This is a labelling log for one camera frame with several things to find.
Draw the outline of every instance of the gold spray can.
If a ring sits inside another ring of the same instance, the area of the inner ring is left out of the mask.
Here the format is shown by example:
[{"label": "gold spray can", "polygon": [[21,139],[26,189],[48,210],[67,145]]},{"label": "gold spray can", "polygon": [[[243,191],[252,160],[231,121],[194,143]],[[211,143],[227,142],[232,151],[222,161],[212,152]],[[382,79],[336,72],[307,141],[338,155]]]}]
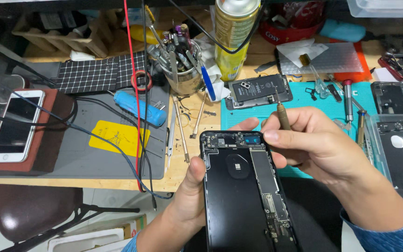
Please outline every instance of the gold spray can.
[{"label": "gold spray can", "polygon": [[[259,10],[260,0],[216,0],[215,38],[228,50],[237,49],[251,31]],[[228,54],[215,46],[215,62],[222,81],[236,79],[247,56],[247,43],[239,52]]]}]

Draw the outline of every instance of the phone battery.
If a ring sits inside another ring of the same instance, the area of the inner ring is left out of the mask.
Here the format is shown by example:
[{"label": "phone battery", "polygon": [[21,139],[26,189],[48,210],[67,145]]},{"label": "phone battery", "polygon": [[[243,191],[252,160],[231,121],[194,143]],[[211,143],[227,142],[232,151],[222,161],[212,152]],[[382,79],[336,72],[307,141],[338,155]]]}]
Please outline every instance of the phone battery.
[{"label": "phone battery", "polygon": [[233,84],[237,102],[274,95],[276,93],[275,88],[277,89],[278,93],[283,93],[286,91],[283,78],[280,74],[246,79],[243,80],[243,82],[248,85],[241,85],[242,82]]}]

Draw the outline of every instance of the metal cup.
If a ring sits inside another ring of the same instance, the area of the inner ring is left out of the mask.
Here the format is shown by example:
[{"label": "metal cup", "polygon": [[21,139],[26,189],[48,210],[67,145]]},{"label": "metal cup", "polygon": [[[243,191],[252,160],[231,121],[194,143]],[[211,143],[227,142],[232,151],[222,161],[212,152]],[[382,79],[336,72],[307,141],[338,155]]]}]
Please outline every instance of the metal cup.
[{"label": "metal cup", "polygon": [[[201,52],[197,43],[191,40],[192,48],[196,48]],[[195,66],[184,72],[178,72],[178,81],[173,79],[172,71],[163,67],[164,74],[171,85],[171,88],[181,96],[189,96],[197,93],[202,87],[203,81],[201,74],[197,71]]]}]

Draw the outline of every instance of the brown chair seat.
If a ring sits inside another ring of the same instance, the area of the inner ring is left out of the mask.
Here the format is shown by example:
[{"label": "brown chair seat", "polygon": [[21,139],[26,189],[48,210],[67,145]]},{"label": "brown chair seat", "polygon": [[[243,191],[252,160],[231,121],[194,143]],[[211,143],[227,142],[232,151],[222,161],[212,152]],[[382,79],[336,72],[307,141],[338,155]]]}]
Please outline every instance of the brown chair seat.
[{"label": "brown chair seat", "polygon": [[25,241],[66,221],[82,201],[82,188],[0,185],[0,232]]}]

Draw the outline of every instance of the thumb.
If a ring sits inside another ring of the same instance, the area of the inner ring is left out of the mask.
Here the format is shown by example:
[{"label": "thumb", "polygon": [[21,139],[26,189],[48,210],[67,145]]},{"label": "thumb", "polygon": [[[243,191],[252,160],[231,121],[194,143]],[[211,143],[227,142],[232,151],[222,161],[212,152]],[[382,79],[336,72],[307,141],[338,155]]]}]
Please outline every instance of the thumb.
[{"label": "thumb", "polygon": [[293,130],[266,130],[265,141],[276,148],[296,149],[307,152],[316,152],[319,144],[324,142],[318,133],[303,133]]},{"label": "thumb", "polygon": [[199,157],[191,158],[186,177],[182,184],[186,190],[199,190],[205,176],[206,166],[203,160]]}]

